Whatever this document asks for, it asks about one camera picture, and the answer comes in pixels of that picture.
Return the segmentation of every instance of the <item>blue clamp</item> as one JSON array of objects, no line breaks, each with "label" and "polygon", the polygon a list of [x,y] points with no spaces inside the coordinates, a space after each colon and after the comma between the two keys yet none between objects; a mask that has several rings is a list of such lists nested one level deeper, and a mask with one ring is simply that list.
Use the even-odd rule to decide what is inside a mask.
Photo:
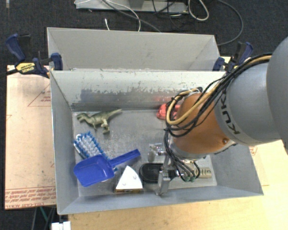
[{"label": "blue clamp", "polygon": [[245,44],[238,42],[236,53],[230,58],[227,72],[230,73],[235,65],[241,65],[253,52],[253,46],[246,42]]},{"label": "blue clamp", "polygon": [[18,59],[14,65],[15,70],[11,73],[7,72],[7,75],[19,72],[21,74],[36,74],[49,78],[49,71],[44,67],[44,65],[52,61],[54,63],[55,70],[63,70],[63,62],[59,53],[53,53],[50,58],[44,60],[35,57],[32,59],[32,61],[25,62],[26,55],[22,51],[17,37],[18,34],[15,33],[9,36],[5,41],[5,45],[7,46],[8,50]]},{"label": "blue clamp", "polygon": [[225,63],[225,59],[222,58],[222,57],[219,57],[219,58],[216,60],[214,66],[213,66],[213,68],[212,68],[212,71],[220,71],[221,68],[224,66],[224,63]]}]

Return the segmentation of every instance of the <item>blue handle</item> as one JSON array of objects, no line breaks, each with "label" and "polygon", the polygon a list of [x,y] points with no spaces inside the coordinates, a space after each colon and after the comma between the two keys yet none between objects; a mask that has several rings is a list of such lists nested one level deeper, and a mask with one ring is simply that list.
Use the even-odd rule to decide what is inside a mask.
[{"label": "blue handle", "polygon": [[245,47],[245,50],[244,50],[244,52],[243,52],[243,54],[239,60],[239,65],[241,65],[248,57],[250,57],[250,55],[253,52],[253,46],[248,42],[246,42],[245,44],[246,44],[246,47]]},{"label": "blue handle", "polygon": [[9,38],[5,41],[5,45],[7,46],[8,50],[17,57],[19,63],[25,60],[25,54],[18,44],[17,37],[17,33],[9,36]]},{"label": "blue handle", "polygon": [[114,159],[111,159],[111,160],[109,160],[108,162],[109,162],[109,164],[112,166],[112,168],[113,167],[115,167],[116,165],[119,165],[119,164],[121,164],[121,163],[124,163],[124,162],[126,162],[126,161],[128,161],[128,160],[131,160],[131,159],[134,159],[134,158],[136,158],[136,157],[139,157],[141,154],[140,154],[140,152],[139,152],[139,150],[138,149],[135,149],[135,150],[133,150],[133,151],[130,151],[130,152],[127,152],[127,153],[125,153],[125,154],[123,154],[123,155],[120,155],[120,156],[118,156],[118,157],[116,157],[116,158],[114,158]]},{"label": "blue handle", "polygon": [[216,60],[215,65],[212,68],[212,71],[220,71],[224,63],[225,63],[225,59],[222,57],[219,57]]},{"label": "blue handle", "polygon": [[51,59],[53,61],[55,70],[63,70],[63,62],[59,53],[53,53],[51,55]]}]

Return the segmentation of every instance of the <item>blue scoop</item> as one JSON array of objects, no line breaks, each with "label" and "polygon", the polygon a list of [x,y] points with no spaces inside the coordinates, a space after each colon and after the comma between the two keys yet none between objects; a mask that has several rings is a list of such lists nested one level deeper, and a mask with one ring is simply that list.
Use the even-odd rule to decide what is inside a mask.
[{"label": "blue scoop", "polygon": [[114,159],[106,160],[101,154],[77,163],[73,169],[82,186],[90,186],[114,177],[113,168],[140,156],[138,149],[127,152]]}]

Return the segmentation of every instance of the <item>bin floor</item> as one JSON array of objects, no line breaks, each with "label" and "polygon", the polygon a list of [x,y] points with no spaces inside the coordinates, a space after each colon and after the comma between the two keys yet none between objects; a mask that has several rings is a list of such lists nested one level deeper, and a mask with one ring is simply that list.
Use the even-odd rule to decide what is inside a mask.
[{"label": "bin floor", "polygon": [[[77,115],[80,112],[74,112],[72,114],[73,123],[73,135],[74,138],[80,133],[86,133],[91,131],[93,136],[97,139],[100,147],[110,157],[115,158],[128,151],[138,149],[141,153],[141,157],[136,161],[128,164],[138,174],[139,169],[144,163],[148,163],[148,152],[150,151],[149,145],[162,143],[164,136],[164,128],[166,127],[165,121],[156,117],[157,109],[150,110],[123,110],[121,113],[110,117],[108,124],[110,131],[103,134],[103,128],[98,125],[95,130],[92,126],[88,125],[85,121],[81,123],[77,119]],[[95,114],[97,112],[89,112],[88,115]],[[75,151],[76,162],[79,162],[82,158]],[[156,163],[163,163],[164,156],[156,156]],[[216,178],[211,163],[210,156],[206,156],[204,159],[197,161],[200,168],[209,167],[212,172],[211,178],[198,178],[193,183],[185,183],[180,178],[175,178],[171,181],[169,189],[175,190],[178,188],[190,188],[190,187],[202,187],[202,186],[215,186]],[[114,189],[118,183],[120,176],[124,171],[124,166],[117,166],[115,177],[89,187],[83,187],[78,182],[79,195],[80,196],[99,196],[114,194]],[[143,184],[143,192],[156,190],[157,184]]]}]

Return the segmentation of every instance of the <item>blue brush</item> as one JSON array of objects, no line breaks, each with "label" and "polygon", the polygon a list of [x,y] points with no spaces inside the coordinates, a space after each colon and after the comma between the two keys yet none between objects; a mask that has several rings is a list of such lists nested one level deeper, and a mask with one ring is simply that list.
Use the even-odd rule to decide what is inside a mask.
[{"label": "blue brush", "polygon": [[73,145],[83,159],[88,159],[101,154],[106,160],[110,160],[110,158],[101,149],[91,131],[77,135]]}]

